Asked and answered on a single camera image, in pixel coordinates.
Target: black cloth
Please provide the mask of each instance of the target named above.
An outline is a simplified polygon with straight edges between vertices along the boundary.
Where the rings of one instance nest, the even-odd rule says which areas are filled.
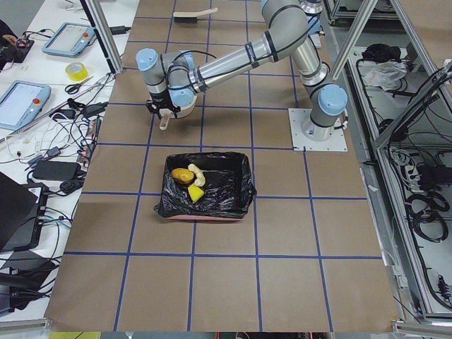
[[[14,32],[10,29],[10,27],[2,20],[0,20],[0,45],[1,46],[9,46],[9,42],[7,42],[3,36],[4,35],[12,35],[14,37],[17,37],[17,35],[14,34]]]

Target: tiled table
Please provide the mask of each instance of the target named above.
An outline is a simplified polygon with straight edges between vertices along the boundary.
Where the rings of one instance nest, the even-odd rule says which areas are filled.
[[[292,150],[287,108],[310,102],[289,59],[199,95],[166,131],[144,106],[139,49],[222,55],[266,29],[259,5],[141,0],[47,310],[56,330],[379,332],[398,318],[350,139],[347,153]],[[168,155],[231,150],[258,191],[241,222],[153,211]]]

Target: brush handle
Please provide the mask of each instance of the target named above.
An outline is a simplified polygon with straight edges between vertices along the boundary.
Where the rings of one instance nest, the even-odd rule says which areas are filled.
[[[174,12],[172,16],[176,18],[197,18],[199,16],[207,16],[208,14],[216,12],[218,12],[218,8],[214,7],[200,12]]]

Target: yellow tape roll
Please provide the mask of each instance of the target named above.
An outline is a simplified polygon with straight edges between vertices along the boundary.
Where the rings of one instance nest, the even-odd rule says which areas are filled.
[[[73,62],[66,66],[66,73],[72,81],[82,81],[88,77],[88,71],[81,62]]]

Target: yellow fruit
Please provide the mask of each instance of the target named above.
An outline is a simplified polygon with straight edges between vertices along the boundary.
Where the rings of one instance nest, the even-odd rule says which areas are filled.
[[[193,203],[196,203],[199,199],[203,197],[204,191],[199,187],[195,186],[194,184],[191,184],[189,186],[189,194]]]
[[[190,184],[193,181],[195,174],[192,171],[188,171],[187,168],[174,168],[171,171],[171,176],[180,184]]]

